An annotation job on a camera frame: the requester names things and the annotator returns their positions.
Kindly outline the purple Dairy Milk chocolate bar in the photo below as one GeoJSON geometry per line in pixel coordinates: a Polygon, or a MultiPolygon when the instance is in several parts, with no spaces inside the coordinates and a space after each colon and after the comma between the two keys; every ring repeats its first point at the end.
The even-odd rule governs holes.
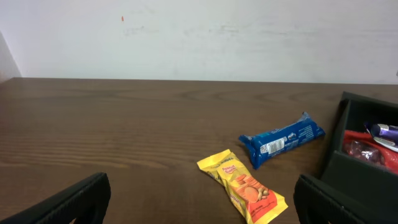
{"type": "Polygon", "coordinates": [[[366,131],[380,145],[397,152],[398,129],[397,126],[387,124],[373,124],[365,122],[366,131]]]}

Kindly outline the blue Oreo cookie pack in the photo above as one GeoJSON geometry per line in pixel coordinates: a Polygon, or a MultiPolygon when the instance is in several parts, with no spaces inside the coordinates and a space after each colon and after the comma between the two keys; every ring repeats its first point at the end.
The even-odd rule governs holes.
{"type": "Polygon", "coordinates": [[[278,154],[291,151],[307,142],[325,135],[307,112],[294,123],[254,136],[240,135],[239,140],[248,150],[254,169],[278,154]]]}

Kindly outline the yellow orange snack packet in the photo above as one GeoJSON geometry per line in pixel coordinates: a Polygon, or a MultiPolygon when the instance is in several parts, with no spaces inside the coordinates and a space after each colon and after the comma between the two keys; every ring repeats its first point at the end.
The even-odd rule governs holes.
{"type": "Polygon", "coordinates": [[[197,165],[223,185],[248,224],[268,224],[288,208],[282,195],[256,180],[228,149],[198,161],[197,165]]]}

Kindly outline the red Hacks candy bag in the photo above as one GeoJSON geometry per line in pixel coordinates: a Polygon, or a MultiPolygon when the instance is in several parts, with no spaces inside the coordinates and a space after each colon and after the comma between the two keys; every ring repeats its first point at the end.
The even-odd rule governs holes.
{"type": "Polygon", "coordinates": [[[378,144],[369,133],[346,130],[343,152],[397,174],[397,153],[378,144]]]}

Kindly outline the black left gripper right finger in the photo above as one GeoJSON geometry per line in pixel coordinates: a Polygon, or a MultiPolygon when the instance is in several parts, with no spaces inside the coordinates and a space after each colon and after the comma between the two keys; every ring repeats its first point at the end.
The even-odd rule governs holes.
{"type": "Polygon", "coordinates": [[[294,188],[294,205],[301,224],[393,223],[397,224],[397,199],[375,190],[347,195],[312,177],[300,175],[294,188]]]}

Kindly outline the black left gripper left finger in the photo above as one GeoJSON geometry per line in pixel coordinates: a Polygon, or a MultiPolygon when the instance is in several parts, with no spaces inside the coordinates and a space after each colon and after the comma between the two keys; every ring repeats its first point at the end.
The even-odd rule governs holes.
{"type": "Polygon", "coordinates": [[[111,198],[106,173],[95,173],[2,224],[102,224],[111,198]]]}

